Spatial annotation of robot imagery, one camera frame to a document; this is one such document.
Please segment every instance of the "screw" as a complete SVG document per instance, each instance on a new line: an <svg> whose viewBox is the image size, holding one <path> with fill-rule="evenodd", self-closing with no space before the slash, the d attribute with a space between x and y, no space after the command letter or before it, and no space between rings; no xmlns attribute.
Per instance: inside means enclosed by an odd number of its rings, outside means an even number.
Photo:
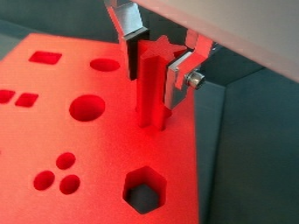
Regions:
<svg viewBox="0 0 299 224"><path fill-rule="evenodd" d="M184 75L184 83L187 86L191 86L194 89L199 89L202 84L206 81L204 75L199 72L198 69L192 70Z"/></svg>

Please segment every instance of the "gray wall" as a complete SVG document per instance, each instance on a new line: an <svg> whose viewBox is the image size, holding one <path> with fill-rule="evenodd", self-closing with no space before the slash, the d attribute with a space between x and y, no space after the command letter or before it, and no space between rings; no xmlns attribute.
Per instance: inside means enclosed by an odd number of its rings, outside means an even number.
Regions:
<svg viewBox="0 0 299 224"><path fill-rule="evenodd" d="M298 96L267 69L228 84L210 223L298 223Z"/></svg>

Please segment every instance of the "square hole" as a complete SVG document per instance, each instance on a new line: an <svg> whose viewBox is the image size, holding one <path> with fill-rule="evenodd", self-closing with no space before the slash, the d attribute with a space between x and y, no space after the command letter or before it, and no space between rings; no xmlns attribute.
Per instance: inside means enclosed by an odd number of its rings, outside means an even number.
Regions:
<svg viewBox="0 0 299 224"><path fill-rule="evenodd" d="M38 98L39 98L38 94L22 94L15 103L15 106L30 108L34 106Z"/></svg>
<svg viewBox="0 0 299 224"><path fill-rule="evenodd" d="M15 96L15 91L11 90L0 90L0 103L8 103Z"/></svg>
<svg viewBox="0 0 299 224"><path fill-rule="evenodd" d="M62 53L56 52L35 52L30 58L31 62L43 63L47 65L55 65L62 58Z"/></svg>

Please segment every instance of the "hexagonal hole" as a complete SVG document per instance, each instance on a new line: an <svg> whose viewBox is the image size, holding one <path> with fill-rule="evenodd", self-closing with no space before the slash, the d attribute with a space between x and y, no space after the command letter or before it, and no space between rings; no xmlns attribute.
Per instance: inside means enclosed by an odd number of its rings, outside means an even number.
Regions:
<svg viewBox="0 0 299 224"><path fill-rule="evenodd" d="M166 179L148 166L126 175L123 198L140 213L147 214L166 202Z"/></svg>

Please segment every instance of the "gray surface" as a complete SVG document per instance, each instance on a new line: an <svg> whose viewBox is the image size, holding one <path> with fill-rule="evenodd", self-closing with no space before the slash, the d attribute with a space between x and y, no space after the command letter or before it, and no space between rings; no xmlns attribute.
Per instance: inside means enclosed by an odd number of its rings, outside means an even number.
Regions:
<svg viewBox="0 0 299 224"><path fill-rule="evenodd" d="M134 0L299 81L297 0Z"/></svg>
<svg viewBox="0 0 299 224"><path fill-rule="evenodd" d="M35 30L0 20L0 60L31 32Z"/></svg>
<svg viewBox="0 0 299 224"><path fill-rule="evenodd" d="M102 0L0 0L0 19L43 32L118 41Z"/></svg>
<svg viewBox="0 0 299 224"><path fill-rule="evenodd" d="M198 173L200 179L200 220L207 223L210 211L215 156L220 132L226 88L206 82L195 92Z"/></svg>
<svg viewBox="0 0 299 224"><path fill-rule="evenodd" d="M228 85L211 224L298 223L298 95L270 70Z"/></svg>
<svg viewBox="0 0 299 224"><path fill-rule="evenodd" d="M200 72L208 81L227 86L261 69L263 67L258 63L222 47L202 64Z"/></svg>

